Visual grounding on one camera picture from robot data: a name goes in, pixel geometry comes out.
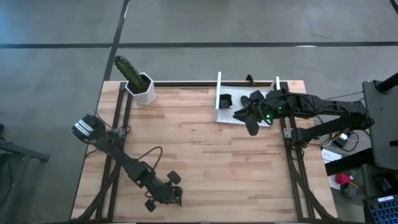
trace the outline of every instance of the white pot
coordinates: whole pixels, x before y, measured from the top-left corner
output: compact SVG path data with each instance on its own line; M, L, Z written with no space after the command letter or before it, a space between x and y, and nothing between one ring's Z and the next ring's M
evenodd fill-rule
M145 91L143 93L138 93L138 94L132 93L132 91L129 89L128 81L126 82L126 85L124 87L134 97L134 101L136 103L139 103L142 105L149 105L156 98L154 81L145 72L140 73L140 75L145 75L150 80L150 85L149 85L147 91Z

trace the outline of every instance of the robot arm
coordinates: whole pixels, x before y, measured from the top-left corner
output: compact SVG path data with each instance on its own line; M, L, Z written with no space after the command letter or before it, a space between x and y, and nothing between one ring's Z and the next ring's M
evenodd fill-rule
M359 101L344 102L322 100L308 94L290 93L284 89L270 91L267 98L259 90L242 96L244 108L234 113L234 118L246 123L249 134L255 136L259 126L257 122L272 124L273 119L290 117L309 119L319 114L336 115L340 118L321 125L292 130L292 142L296 147L306 147L314 137L333 133L345 128L365 130L373 120Z
M150 212L155 209L155 202L182 205L182 188L172 185L181 181L178 174L172 171L168 174L170 180L163 183L156 177L155 170L149 164L131 158L123 151L122 137L114 131L106 131L102 120L86 115L72 127L72 130L79 140L94 145L120 164L137 186L148 190L152 197L145 206Z

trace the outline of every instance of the wooden tabletop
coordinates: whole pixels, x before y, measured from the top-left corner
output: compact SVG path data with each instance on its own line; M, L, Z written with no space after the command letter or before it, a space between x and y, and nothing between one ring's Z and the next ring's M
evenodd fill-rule
M288 83L291 92L305 93L303 81ZM119 82L103 85L98 114L108 124L113 120L118 89ZM129 119L132 131L126 137L124 151L131 157L139 157L155 146L162 146L164 153L156 173L162 180L167 180L171 170L180 174L182 207L157 203L157 208L148 212L144 206L146 189L137 187L122 170L114 221L297 220L278 121L271 128L260 128L257 136L250 136L243 125L213 121L215 87L156 87L155 90L156 100L150 106L132 104ZM308 128L313 121L298 119L297 126ZM154 164L158 156L159 151L154 151L144 160ZM83 213L98 193L104 161L102 152L87 157L72 217ZM328 212L336 216L319 147L306 148L304 161L311 190ZM303 194L301 201L305 210Z

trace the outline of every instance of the red object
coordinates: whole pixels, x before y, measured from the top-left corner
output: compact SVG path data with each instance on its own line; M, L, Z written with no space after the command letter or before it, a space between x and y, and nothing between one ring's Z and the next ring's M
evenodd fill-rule
M337 184L343 185L343 184L348 184L348 183L350 183L352 180L351 180L351 178L349 177L349 175L346 175L346 174L336 174L335 181L336 181Z

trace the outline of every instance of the gray floor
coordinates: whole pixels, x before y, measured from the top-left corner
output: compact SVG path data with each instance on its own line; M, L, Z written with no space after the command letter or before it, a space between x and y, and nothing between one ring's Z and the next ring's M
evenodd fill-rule
M0 1L0 44L111 43L123 0ZM398 41L388 0L132 0L120 42ZM33 162L15 223L68 220L86 146L71 133L94 113L110 49L0 49L0 123L5 137L51 153ZM119 49L154 80L304 80L332 97L398 71L398 47ZM111 80L121 80L114 69ZM357 100L361 96L347 97ZM339 216L361 209L335 197Z

